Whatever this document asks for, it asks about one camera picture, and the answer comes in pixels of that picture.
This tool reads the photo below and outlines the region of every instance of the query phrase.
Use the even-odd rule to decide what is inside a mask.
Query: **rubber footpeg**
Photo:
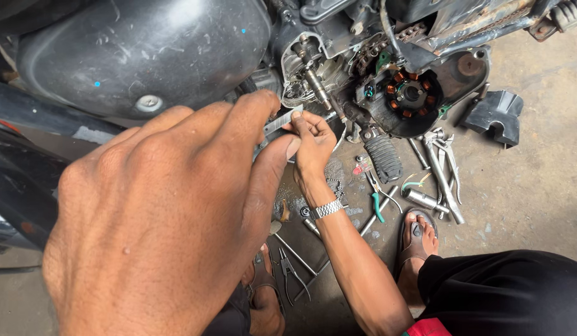
[[[367,141],[364,148],[371,157],[377,177],[382,184],[403,177],[403,164],[388,134],[382,134]]]

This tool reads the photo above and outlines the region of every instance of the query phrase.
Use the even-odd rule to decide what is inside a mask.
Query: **hand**
[[[283,126],[301,138],[293,175],[309,206],[318,207],[332,202],[323,170],[336,146],[336,135],[319,115],[309,111],[292,113],[290,124]]]
[[[268,236],[292,134],[252,165],[267,90],[177,106],[71,164],[44,278],[61,335],[199,335]]]

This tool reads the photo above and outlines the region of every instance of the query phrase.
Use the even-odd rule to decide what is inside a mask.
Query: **sandal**
[[[282,300],[280,297],[280,292],[278,291],[278,285],[276,282],[276,272],[274,270],[274,262],[272,259],[272,252],[270,251],[270,246],[268,246],[268,255],[270,257],[270,263],[272,264],[272,273],[268,273],[266,270],[266,263],[263,258],[263,251],[257,251],[257,255],[253,258],[253,268],[255,269],[255,276],[253,281],[245,290],[247,291],[247,297],[249,298],[249,306],[254,309],[253,306],[253,296],[255,295],[255,290],[259,287],[270,286],[274,288],[276,292],[276,297],[278,299],[278,304],[280,305],[280,312],[285,317],[284,306],[282,305]]]
[[[400,277],[400,272],[403,269],[404,263],[411,258],[421,258],[426,260],[428,255],[423,248],[423,226],[417,221],[414,221],[411,225],[411,243],[407,248],[404,248],[404,229],[406,227],[404,220],[408,213],[414,213],[415,216],[423,216],[425,222],[434,227],[435,237],[438,238],[438,225],[436,224],[434,218],[425,210],[420,208],[412,208],[405,212],[405,217],[403,218],[403,223],[401,224],[400,230],[398,231],[398,252],[397,252],[397,262],[395,263],[395,273],[394,280],[398,283],[398,277]]]

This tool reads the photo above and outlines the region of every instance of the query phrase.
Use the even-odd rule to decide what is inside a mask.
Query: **screw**
[[[135,107],[137,110],[142,112],[155,112],[158,111],[162,105],[163,101],[160,97],[154,95],[144,95],[137,100]]]
[[[150,107],[156,105],[159,101],[160,101],[160,99],[157,96],[146,95],[146,96],[139,98],[138,103],[140,103],[143,106],[150,108]]]

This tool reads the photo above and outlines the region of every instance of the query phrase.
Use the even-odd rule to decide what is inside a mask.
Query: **metal watch band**
[[[340,202],[340,200],[334,200],[328,204],[320,206],[319,208],[315,208],[312,211],[312,214],[315,219],[320,219],[324,216],[329,215],[330,213],[337,212],[338,210],[341,209],[342,209],[342,203]]]

